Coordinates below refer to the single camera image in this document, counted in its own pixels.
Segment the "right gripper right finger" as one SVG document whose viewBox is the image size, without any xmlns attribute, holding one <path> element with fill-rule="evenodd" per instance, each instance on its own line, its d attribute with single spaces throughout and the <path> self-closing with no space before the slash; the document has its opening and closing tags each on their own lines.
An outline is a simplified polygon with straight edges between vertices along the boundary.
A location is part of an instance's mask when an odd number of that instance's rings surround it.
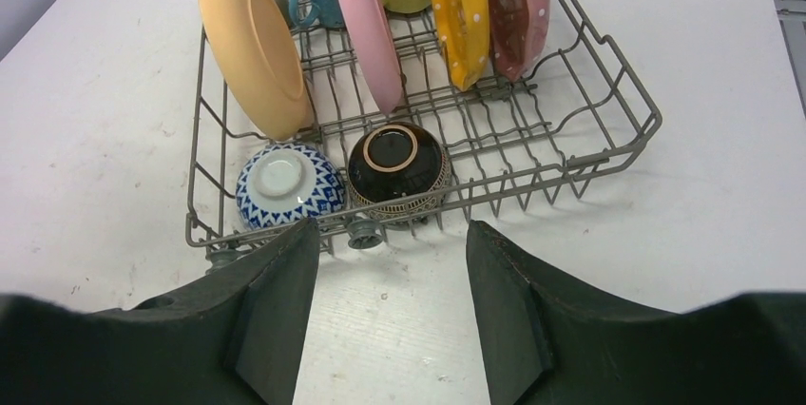
<svg viewBox="0 0 806 405">
<path fill-rule="evenodd" d="M 620 298 L 470 223 L 466 261 L 493 404 L 648 404 L 671 392 L 648 322 Z"/>
</svg>

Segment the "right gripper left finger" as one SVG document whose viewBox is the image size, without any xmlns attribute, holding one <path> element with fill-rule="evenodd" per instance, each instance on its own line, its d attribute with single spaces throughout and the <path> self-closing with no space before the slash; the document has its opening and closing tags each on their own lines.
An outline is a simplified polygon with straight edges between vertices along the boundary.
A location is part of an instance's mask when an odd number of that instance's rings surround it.
<svg viewBox="0 0 806 405">
<path fill-rule="evenodd" d="M 101 313 L 98 395 L 126 404 L 290 404 L 319 264 L 297 222 L 210 275 Z"/>
</svg>

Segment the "orange patterned small bowl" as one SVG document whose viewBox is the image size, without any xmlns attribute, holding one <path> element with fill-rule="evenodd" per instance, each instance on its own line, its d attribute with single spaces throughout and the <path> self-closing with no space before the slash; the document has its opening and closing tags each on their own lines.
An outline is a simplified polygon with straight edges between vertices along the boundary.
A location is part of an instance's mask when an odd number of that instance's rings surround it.
<svg viewBox="0 0 806 405">
<path fill-rule="evenodd" d="M 286 143 L 266 146 L 244 165 L 235 200 L 244 227 L 258 230 L 336 213 L 348 197 L 324 154 L 310 145 Z"/>
</svg>

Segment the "dark brown glazed bowl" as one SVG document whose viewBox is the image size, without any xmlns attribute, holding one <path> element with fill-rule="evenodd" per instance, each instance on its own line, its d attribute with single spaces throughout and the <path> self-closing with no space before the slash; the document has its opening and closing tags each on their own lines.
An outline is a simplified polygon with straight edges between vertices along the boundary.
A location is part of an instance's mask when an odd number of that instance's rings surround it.
<svg viewBox="0 0 806 405">
<path fill-rule="evenodd" d="M 367 211 L 376 220 L 420 215 L 441 206 L 451 185 L 451 163 L 445 147 L 425 128 L 389 122 L 362 136 L 347 163 L 347 188 L 358 206 L 379 203 Z"/>
</svg>

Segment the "grey wire dish rack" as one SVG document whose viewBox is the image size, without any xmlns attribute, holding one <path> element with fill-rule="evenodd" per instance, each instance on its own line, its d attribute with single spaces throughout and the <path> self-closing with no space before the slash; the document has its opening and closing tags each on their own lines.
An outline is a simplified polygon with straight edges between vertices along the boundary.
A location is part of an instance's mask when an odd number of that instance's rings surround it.
<svg viewBox="0 0 806 405">
<path fill-rule="evenodd" d="M 394 117 L 420 125 L 446 147 L 451 182 L 440 206 L 374 221 L 355 202 L 320 218 L 323 251 L 368 249 L 391 231 L 416 235 L 474 212 L 499 214 L 564 188 L 628 168 L 662 124 L 662 115 L 613 38 L 600 33 L 579 0 L 551 0 L 543 56 L 516 82 L 487 73 L 462 92 L 450 81 L 427 11 L 395 14 L 393 40 L 405 74 L 405 101 Z M 187 174 L 186 242 L 220 267 L 279 234 L 250 231 L 236 205 L 240 169 L 268 140 L 230 93 L 206 39 L 201 39 Z"/>
</svg>

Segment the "beige bear print plate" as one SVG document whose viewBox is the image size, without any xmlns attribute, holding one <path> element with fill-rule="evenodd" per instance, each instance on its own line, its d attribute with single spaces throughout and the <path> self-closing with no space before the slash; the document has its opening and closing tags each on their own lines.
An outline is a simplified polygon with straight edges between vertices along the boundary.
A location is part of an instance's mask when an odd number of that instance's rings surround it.
<svg viewBox="0 0 806 405">
<path fill-rule="evenodd" d="M 257 129 L 286 141 L 313 113 L 297 46 L 275 0 L 198 0 L 214 58 Z"/>
</svg>

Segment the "light pink bottom plate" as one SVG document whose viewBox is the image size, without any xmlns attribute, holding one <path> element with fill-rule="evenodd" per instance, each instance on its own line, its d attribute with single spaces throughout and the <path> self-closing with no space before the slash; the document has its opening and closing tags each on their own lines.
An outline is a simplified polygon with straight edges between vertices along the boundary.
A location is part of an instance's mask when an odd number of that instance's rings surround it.
<svg viewBox="0 0 806 405">
<path fill-rule="evenodd" d="M 338 0 L 355 56 L 378 109 L 389 114 L 402 102 L 402 72 L 380 0 Z"/>
</svg>

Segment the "pink polka dot plate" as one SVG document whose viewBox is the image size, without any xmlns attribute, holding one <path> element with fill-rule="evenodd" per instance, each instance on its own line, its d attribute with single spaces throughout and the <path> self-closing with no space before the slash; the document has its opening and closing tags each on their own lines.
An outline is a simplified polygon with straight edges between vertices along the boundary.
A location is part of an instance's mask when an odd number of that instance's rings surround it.
<svg viewBox="0 0 806 405">
<path fill-rule="evenodd" d="M 488 0 L 491 60 L 515 82 L 533 68 L 545 48 L 550 0 Z"/>
</svg>

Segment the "yellow plate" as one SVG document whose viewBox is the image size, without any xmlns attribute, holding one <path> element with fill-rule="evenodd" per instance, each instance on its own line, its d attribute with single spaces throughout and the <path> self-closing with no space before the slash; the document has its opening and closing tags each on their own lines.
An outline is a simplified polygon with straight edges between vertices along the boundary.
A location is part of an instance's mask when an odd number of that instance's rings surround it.
<svg viewBox="0 0 806 405">
<path fill-rule="evenodd" d="M 432 10 L 451 82 L 466 91 L 489 59 L 488 0 L 432 0 Z"/>
</svg>

